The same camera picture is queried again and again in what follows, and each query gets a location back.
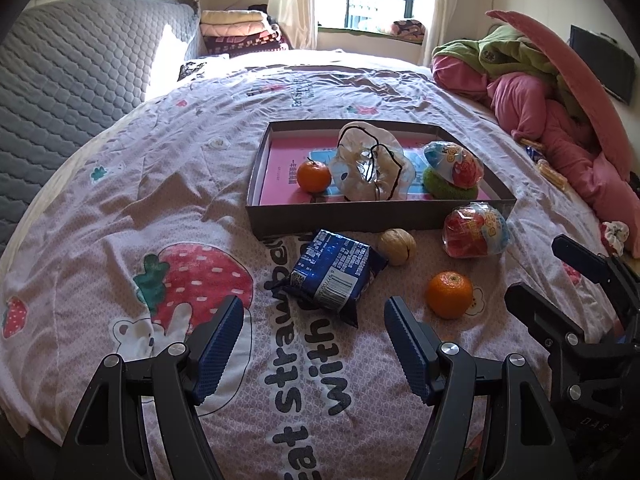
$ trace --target bed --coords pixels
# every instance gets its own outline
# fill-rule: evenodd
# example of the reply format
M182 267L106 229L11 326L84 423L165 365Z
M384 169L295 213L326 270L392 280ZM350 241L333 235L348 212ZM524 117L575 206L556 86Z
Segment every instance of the bed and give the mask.
M507 251L452 260L440 232L415 232L416 259L376 278L358 304L357 330L272 294L271 283L292 269L308 237L252 235L244 211L250 171L270 121L311 118L433 123L457 136L517 198ZM588 342L615 318L599 287L585 279L574 285L554 258L559 234L604 252L583 200L548 183L488 110L438 88L427 69L308 51L212 63L90 140L31 203L0 259L11 323L0 336L0 407L21 436L31 426L61 444L103 356L156 355L184 338L195 309L223 290L242 298L244 326L218 391L199 413L225 477L401 478L430 410L406 383L384 328L384 301L402 296L442 340L473 355L523 354L548 387L546 352L507 313L506 287L535 288L584 328ZM152 323L153 306L135 279L158 262L175 269L164 285L180 298L166 326ZM427 280L449 269L475 286L474 308L453 322L423 300ZM206 286L202 276L214 276L219 290L197 288ZM153 402L144 412L156 474L168 479ZM483 413L478 400L470 439Z

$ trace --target box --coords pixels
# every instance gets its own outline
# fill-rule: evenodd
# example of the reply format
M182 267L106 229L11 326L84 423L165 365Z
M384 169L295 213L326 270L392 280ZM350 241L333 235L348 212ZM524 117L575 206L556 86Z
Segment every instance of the box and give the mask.
M420 169L417 169L416 186L410 188L407 200L346 202L337 196L337 189L330 188L320 198L312 198L299 190L295 182L298 164L309 154L315 160L326 158L327 150L335 149L340 129L350 122L346 119L277 121L267 126L255 158L246 199L246 211L257 238L313 232L319 228L332 232L371 233L392 228L407 231L440 229L453 209L469 203L468 200L426 200L427 196L421 196L418 189L422 179ZM466 148L434 124L366 122L390 131L407 156L408 151L421 150L433 140L447 140ZM508 218L516 199L486 166L479 189L476 202L487 202Z

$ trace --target green clothing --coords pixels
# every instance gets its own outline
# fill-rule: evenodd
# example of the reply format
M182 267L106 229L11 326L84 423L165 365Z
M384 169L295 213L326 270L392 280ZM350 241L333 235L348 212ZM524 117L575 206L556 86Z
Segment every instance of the green clothing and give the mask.
M569 115L582 122L588 118L569 91L558 69L519 30L503 25L484 40L455 40L436 47L433 56L452 56L476 72L498 79L512 72L524 72L542 79L559 94Z

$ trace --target tangerine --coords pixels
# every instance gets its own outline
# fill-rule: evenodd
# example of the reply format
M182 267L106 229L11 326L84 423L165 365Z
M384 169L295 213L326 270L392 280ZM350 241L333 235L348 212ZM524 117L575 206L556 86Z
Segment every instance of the tangerine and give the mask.
M457 319L473 305L474 286L468 277L448 270L429 282L424 299L438 316Z
M307 193L322 193L331 185L331 171L322 162L308 159L298 167L296 180Z

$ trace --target windowsill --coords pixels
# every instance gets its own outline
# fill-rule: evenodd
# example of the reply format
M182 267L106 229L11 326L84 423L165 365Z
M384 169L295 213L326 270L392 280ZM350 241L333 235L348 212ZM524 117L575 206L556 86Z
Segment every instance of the windowsill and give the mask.
M410 41L400 36L392 36L391 34L383 34L382 32L369 32L368 30L356 30L355 28L329 28L318 27L318 32L328 32L330 34L351 34L352 36L369 36L370 38L386 38L387 40L402 41L414 45L421 45L417 41Z

